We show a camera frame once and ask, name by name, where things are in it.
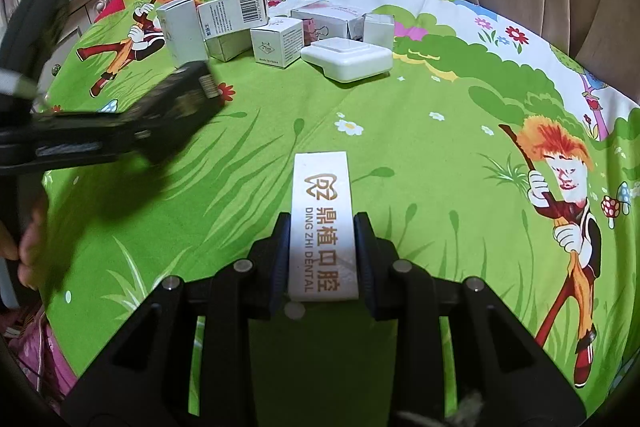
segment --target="pink fabric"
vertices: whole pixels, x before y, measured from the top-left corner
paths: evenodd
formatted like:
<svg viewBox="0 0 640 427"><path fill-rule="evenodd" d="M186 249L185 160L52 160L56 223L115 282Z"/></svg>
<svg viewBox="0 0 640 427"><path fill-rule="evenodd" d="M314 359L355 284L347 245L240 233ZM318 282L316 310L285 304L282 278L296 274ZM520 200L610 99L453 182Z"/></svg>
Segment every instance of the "pink fabric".
<svg viewBox="0 0 640 427"><path fill-rule="evenodd" d="M42 304L0 314L0 333L32 386L56 411L76 383Z"/></svg>

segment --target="hand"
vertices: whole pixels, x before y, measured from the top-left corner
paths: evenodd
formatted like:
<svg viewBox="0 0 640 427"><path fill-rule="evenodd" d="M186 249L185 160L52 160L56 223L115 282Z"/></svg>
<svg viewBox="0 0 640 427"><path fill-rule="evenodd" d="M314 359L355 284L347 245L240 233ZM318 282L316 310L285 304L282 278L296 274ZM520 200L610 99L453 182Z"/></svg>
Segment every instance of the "hand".
<svg viewBox="0 0 640 427"><path fill-rule="evenodd" d="M43 190L31 211L31 222L22 234L20 245L15 242L7 229L0 223L0 256L10 261L20 261L18 279L24 286L36 290L44 283L46 264L41 253L47 244L47 211L49 198Z"/></svg>
<svg viewBox="0 0 640 427"><path fill-rule="evenodd" d="M545 193L550 192L545 177L538 171L529 171L529 201L533 206L549 206L545 200Z"/></svg>
<svg viewBox="0 0 640 427"><path fill-rule="evenodd" d="M554 228L554 239L558 241L558 245L566 250L567 253L571 253L572 250L580 253L582 250L582 232L580 227L574 223L568 225L561 225Z"/></svg>
<svg viewBox="0 0 640 427"><path fill-rule="evenodd" d="M142 42L145 39L145 33L134 24L129 30L129 38L134 42Z"/></svg>
<svg viewBox="0 0 640 427"><path fill-rule="evenodd" d="M156 7L153 6L151 3L146 3L146 4L143 4L139 8L136 8L133 11L133 13L135 13L138 17L142 17L143 15L148 15L149 13L151 13L155 9L156 9Z"/></svg>

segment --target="cartoon mushroom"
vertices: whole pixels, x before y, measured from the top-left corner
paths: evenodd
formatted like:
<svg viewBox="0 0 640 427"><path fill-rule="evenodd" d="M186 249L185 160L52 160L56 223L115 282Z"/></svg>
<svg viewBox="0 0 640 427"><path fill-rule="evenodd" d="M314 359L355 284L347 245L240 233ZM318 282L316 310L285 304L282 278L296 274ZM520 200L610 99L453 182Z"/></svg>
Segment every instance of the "cartoon mushroom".
<svg viewBox="0 0 640 427"><path fill-rule="evenodd" d="M613 220L620 215L620 202L610 196L604 196L600 207L604 215L609 217L609 228L613 230Z"/></svg>
<svg viewBox="0 0 640 427"><path fill-rule="evenodd" d="M622 182L618 187L618 201L622 203L622 213L628 215L631 205L631 194L629 193L629 185Z"/></svg>

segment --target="gold logo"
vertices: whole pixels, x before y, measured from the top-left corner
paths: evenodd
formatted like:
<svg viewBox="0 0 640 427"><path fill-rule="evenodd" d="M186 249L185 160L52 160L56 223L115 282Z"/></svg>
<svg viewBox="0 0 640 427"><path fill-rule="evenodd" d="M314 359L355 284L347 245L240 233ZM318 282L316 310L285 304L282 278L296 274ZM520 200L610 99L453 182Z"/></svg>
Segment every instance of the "gold logo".
<svg viewBox="0 0 640 427"><path fill-rule="evenodd" d="M338 197L338 192L336 192L334 188L334 183L337 179L334 174L316 174L315 176L309 176L305 178L305 182L311 184L311 186L306 190L306 193L318 201L320 198L329 201L335 200L335 198Z"/></svg>

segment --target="cartoon tablecloth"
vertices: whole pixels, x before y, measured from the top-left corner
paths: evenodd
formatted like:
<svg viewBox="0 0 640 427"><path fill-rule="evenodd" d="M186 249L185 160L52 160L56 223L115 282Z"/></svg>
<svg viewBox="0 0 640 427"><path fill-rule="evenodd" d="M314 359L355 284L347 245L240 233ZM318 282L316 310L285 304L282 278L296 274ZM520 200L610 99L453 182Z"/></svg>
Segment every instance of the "cartoon tablecloth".
<svg viewBox="0 0 640 427"><path fill-rule="evenodd" d="M121 111L166 76L154 18L166 1L114 0L50 105ZM208 277L268 235L290 210L295 153L345 150L354 212L434 275L486 279L593 411L640 346L640 108L464 0L328 1L394 15L389 76L340 85L301 60L212 60L226 107L170 165L129 156L46 174L60 256L47 313L72 367L165 275ZM270 0L270 14L309 2ZM394 335L357 302L252 325L261 425L384 425Z"/></svg>

